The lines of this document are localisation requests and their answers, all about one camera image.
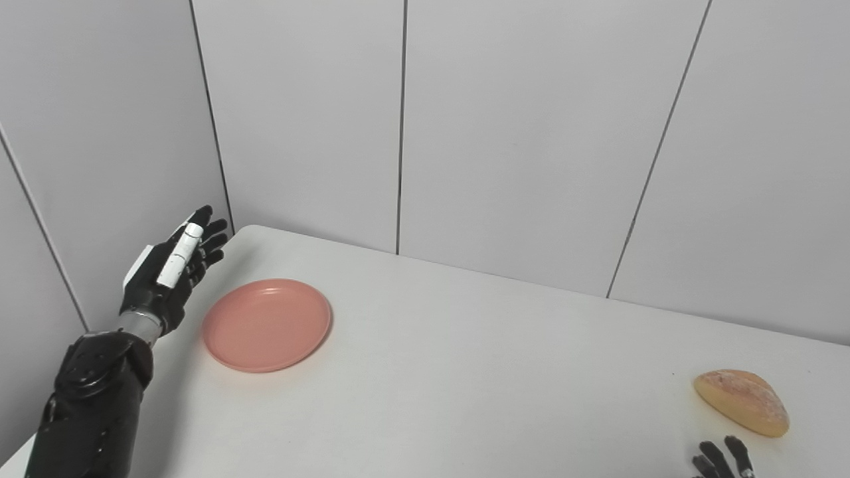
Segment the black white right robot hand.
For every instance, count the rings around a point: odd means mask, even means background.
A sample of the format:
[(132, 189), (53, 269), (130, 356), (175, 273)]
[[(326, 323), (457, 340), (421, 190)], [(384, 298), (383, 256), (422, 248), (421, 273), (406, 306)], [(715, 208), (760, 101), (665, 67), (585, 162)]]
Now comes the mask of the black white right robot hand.
[(726, 450), (734, 460), (734, 467), (726, 460), (724, 451), (713, 441), (699, 443), (699, 454), (691, 459), (696, 477), (756, 477), (755, 468), (744, 442), (737, 436), (726, 436)]

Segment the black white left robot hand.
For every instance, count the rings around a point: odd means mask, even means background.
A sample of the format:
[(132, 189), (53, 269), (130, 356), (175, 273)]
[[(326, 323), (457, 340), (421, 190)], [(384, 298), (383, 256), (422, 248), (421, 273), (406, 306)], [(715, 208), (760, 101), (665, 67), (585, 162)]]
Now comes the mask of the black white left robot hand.
[(228, 222), (209, 204), (195, 210), (164, 242), (147, 246), (127, 273), (119, 314), (152, 319), (160, 335), (175, 330), (207, 270), (224, 258)]

